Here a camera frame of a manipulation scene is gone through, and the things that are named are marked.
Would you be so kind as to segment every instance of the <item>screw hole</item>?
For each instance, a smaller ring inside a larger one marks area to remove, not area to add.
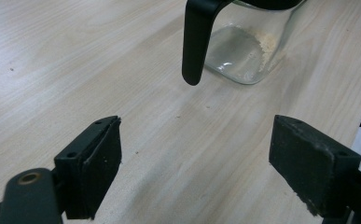
[[[70,152],[70,153],[67,153],[67,158],[74,158],[75,156],[77,155],[77,153],[75,152]]]
[[[27,175],[23,175],[20,179],[18,179],[18,184],[20,185],[32,184],[39,178],[40,178],[40,173],[30,173]]]

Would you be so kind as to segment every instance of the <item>wooden table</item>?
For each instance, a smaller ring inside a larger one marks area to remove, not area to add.
[[[0,0],[0,201],[21,171],[119,115],[93,223],[320,223],[268,163],[275,114],[345,146],[361,120],[361,1],[310,0],[263,81],[181,77],[186,1]],[[66,221],[66,223],[90,223]]]

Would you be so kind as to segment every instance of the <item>black handle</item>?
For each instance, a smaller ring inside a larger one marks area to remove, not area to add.
[[[182,73],[189,85],[195,86],[200,82],[215,17],[231,2],[229,0],[187,1]]]

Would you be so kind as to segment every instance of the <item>jar base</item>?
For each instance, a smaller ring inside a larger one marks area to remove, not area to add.
[[[236,26],[212,33],[205,64],[241,84],[255,84],[264,76],[264,51],[254,35]]]

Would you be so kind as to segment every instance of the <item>light wood surface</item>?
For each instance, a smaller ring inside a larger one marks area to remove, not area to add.
[[[186,1],[0,0],[0,201],[112,115],[123,160],[93,223],[320,223],[268,163],[275,114],[345,146],[361,120],[361,1],[310,0],[260,83],[181,77]],[[65,221],[90,223],[90,221]]]

